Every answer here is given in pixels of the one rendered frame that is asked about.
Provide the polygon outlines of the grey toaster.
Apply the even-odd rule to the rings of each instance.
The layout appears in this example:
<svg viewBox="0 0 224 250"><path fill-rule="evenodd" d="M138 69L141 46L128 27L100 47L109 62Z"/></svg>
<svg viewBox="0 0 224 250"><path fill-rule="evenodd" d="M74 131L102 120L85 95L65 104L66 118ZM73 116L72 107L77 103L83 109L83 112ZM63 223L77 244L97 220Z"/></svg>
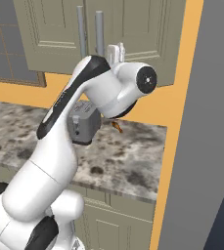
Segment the grey toaster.
<svg viewBox="0 0 224 250"><path fill-rule="evenodd" d="M101 128L101 113L90 101L78 101L68 115L67 127L74 144L88 146Z"/></svg>

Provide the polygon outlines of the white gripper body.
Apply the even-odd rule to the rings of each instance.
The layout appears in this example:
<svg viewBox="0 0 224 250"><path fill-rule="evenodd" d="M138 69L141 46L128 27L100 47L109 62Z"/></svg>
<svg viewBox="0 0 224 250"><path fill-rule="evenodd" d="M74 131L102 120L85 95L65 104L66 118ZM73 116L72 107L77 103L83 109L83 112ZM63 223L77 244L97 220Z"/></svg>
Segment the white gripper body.
<svg viewBox="0 0 224 250"><path fill-rule="evenodd" d="M109 45L107 48L107 61L109 65L123 63L125 58L125 48L122 42L116 45Z"/></svg>

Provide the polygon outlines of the olive wall cabinet door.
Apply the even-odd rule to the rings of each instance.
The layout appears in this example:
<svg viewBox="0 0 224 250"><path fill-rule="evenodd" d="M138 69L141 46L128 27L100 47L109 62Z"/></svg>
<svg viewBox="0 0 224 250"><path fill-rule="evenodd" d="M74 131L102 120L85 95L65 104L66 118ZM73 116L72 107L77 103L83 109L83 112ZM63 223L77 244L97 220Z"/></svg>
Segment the olive wall cabinet door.
<svg viewBox="0 0 224 250"><path fill-rule="evenodd" d="M125 60L151 65L159 87L174 83L186 0L84 0L88 52L96 52L95 14L105 44L121 42Z"/></svg>
<svg viewBox="0 0 224 250"><path fill-rule="evenodd" d="M77 7L83 0L13 0L28 69L72 74L81 60Z"/></svg>

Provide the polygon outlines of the olive base cabinet door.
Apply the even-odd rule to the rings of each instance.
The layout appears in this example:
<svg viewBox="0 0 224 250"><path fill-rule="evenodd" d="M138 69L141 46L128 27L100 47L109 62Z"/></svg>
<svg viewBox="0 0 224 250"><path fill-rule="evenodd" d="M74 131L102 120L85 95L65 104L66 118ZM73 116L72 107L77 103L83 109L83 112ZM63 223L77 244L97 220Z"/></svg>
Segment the olive base cabinet door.
<svg viewBox="0 0 224 250"><path fill-rule="evenodd" d="M152 224L85 198L75 233L85 250L150 250Z"/></svg>

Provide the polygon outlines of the olive drawer front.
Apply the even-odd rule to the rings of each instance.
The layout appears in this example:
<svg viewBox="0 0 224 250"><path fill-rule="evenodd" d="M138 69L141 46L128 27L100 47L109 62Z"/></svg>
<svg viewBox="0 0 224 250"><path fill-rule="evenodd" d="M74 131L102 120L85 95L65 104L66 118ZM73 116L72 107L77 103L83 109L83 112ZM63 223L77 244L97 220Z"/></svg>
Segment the olive drawer front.
<svg viewBox="0 0 224 250"><path fill-rule="evenodd" d="M151 221L154 218L155 205L128 196L88 188L85 190L85 199L90 205L117 212L130 217Z"/></svg>

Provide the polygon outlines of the small orange object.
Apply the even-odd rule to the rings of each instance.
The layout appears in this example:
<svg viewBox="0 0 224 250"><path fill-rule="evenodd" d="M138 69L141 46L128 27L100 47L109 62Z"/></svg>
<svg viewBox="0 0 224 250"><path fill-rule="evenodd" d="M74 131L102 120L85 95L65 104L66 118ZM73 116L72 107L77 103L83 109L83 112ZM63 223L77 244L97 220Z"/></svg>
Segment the small orange object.
<svg viewBox="0 0 224 250"><path fill-rule="evenodd" d="M120 128L117 122L113 121L112 126L119 131L119 133L123 133L123 130Z"/></svg>

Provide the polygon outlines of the grey fridge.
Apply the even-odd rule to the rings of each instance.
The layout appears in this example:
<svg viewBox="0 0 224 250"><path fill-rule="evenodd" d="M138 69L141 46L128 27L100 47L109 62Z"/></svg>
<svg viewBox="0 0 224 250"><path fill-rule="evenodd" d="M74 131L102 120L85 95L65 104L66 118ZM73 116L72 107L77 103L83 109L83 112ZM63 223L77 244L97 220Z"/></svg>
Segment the grey fridge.
<svg viewBox="0 0 224 250"><path fill-rule="evenodd" d="M224 0L204 0L158 250L224 250Z"/></svg>

